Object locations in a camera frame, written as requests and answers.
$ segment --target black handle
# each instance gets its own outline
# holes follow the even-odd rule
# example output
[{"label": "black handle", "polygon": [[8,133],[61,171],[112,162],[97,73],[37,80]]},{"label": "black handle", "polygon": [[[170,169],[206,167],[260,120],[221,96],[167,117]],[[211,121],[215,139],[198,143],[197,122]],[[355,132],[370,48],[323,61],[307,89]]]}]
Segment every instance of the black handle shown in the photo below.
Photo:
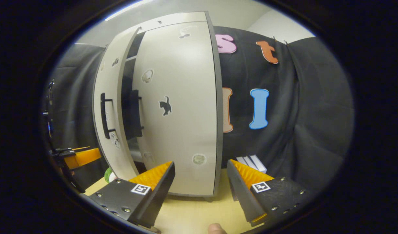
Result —
[{"label": "black handle", "polygon": [[105,93],[101,93],[101,118],[102,127],[104,129],[105,138],[110,139],[110,132],[114,132],[115,129],[108,129],[107,116],[105,115],[105,102],[112,102],[112,99],[105,99]]},{"label": "black handle", "polygon": [[132,90],[129,95],[130,107],[131,107],[131,128],[136,137],[143,136],[141,130],[144,129],[141,126],[140,121],[140,110],[139,110],[139,101],[141,97],[138,96],[138,90]]}]

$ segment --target table surface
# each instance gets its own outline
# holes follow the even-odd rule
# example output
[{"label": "table surface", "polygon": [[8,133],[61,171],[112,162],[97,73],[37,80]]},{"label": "table surface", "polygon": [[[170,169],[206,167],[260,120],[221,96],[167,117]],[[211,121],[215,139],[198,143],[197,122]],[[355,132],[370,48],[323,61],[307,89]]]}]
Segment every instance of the table surface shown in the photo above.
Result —
[{"label": "table surface", "polygon": [[[89,196],[105,185],[107,182],[101,178],[87,188],[85,194]],[[154,226],[163,234],[207,234],[212,223],[219,223],[228,234],[242,233],[259,226],[251,227],[239,201],[233,200],[226,169],[221,170],[218,194],[212,202],[201,197],[168,195]]]}]

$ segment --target green object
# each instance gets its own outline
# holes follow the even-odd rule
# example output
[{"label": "green object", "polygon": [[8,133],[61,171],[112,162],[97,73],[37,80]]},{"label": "green object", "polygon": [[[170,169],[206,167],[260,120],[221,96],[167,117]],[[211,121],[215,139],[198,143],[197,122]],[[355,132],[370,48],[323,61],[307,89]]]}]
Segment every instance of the green object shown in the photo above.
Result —
[{"label": "green object", "polygon": [[108,169],[105,171],[105,181],[107,181],[107,183],[110,182],[110,175],[112,174],[113,170],[111,169],[111,167],[108,167]]}]

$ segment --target white wall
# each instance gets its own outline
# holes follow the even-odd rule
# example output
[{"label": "white wall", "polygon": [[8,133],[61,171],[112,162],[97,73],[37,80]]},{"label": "white wall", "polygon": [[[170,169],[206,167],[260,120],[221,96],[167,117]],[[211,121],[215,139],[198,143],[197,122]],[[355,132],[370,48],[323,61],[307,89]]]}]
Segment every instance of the white wall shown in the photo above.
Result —
[{"label": "white wall", "polygon": [[294,20],[273,9],[261,16],[247,29],[247,31],[255,32],[270,38],[274,36],[277,41],[283,43],[284,41],[291,43],[315,36]]},{"label": "white wall", "polygon": [[153,0],[92,27],[77,41],[105,46],[120,32],[144,21],[178,12],[204,11],[212,24],[247,30],[270,8],[251,0]]}]

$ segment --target cat sticker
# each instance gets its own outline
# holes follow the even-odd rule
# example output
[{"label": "cat sticker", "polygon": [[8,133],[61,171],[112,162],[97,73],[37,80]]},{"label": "cat sticker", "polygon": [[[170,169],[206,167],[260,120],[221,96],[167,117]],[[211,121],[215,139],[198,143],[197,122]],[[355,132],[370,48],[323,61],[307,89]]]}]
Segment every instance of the cat sticker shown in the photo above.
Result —
[{"label": "cat sticker", "polygon": [[165,112],[163,113],[163,116],[166,116],[169,114],[169,112],[172,112],[172,106],[169,103],[169,97],[165,96],[165,98],[167,98],[166,102],[163,101],[159,101],[160,104],[160,108],[163,108],[165,110]]}]

